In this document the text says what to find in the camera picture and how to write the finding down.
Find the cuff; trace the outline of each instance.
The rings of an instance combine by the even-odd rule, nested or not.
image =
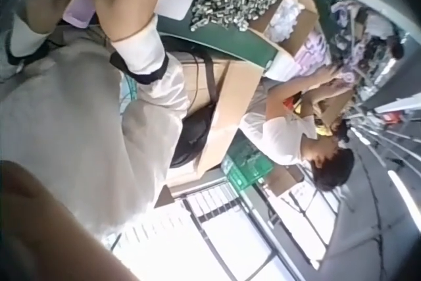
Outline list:
[[[134,74],[151,74],[162,67],[166,55],[157,31],[157,22],[155,15],[142,31],[112,43],[129,71]]]
[[[10,52],[14,57],[25,57],[35,53],[49,34],[38,34],[17,15],[13,17]]]

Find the window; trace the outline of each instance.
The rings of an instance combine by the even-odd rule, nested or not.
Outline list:
[[[279,197],[269,194],[276,212],[272,222],[281,221],[315,269],[318,269],[334,231],[339,209],[336,193],[321,192],[312,181],[310,166],[298,166],[305,181]]]
[[[154,210],[114,253],[144,281],[294,280],[227,183]]]

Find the cardboard box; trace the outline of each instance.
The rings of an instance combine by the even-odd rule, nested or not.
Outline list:
[[[275,15],[276,10],[280,6],[280,3],[283,0],[278,0],[269,9],[257,20],[250,22],[250,30],[254,33],[258,34],[262,38],[266,39],[264,36],[264,32],[269,26],[272,17]],[[304,42],[308,38],[310,32],[314,29],[316,24],[318,23],[318,10],[316,4],[313,0],[298,0],[302,5],[304,5],[305,9],[301,11],[297,18],[297,24],[294,27],[294,31],[292,32],[289,39],[281,43],[274,43],[273,45],[280,48],[280,51],[287,51],[292,56],[295,56],[300,50],[301,46],[303,46]]]
[[[281,166],[274,164],[272,172],[265,178],[264,185],[276,197],[302,182],[304,175],[297,166]]]
[[[205,66],[199,70],[192,60],[181,60],[189,99],[192,102],[189,113],[209,102]],[[202,154],[194,161],[180,168],[170,169],[166,184],[170,187],[200,179],[212,167],[222,162],[239,122],[245,114],[255,93],[263,68],[245,61],[214,59],[214,75],[218,85],[219,100],[216,104],[208,140]]]

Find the dark hair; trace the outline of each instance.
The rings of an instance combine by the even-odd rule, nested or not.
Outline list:
[[[317,168],[311,161],[314,184],[319,190],[332,191],[348,181],[354,167],[354,153],[350,149],[339,149],[332,159],[326,159],[322,168]]]
[[[332,131],[333,135],[339,140],[344,141],[345,143],[349,142],[349,136],[348,136],[348,120],[342,119],[337,128]]]
[[[397,60],[401,59],[403,55],[405,54],[405,50],[401,42],[396,41],[395,43],[393,43],[390,48],[390,53],[394,59],[397,59]]]

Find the green plastic crate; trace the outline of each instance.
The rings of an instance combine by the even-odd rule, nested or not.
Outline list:
[[[221,169],[234,189],[241,192],[267,176],[273,164],[239,132],[222,160]]]

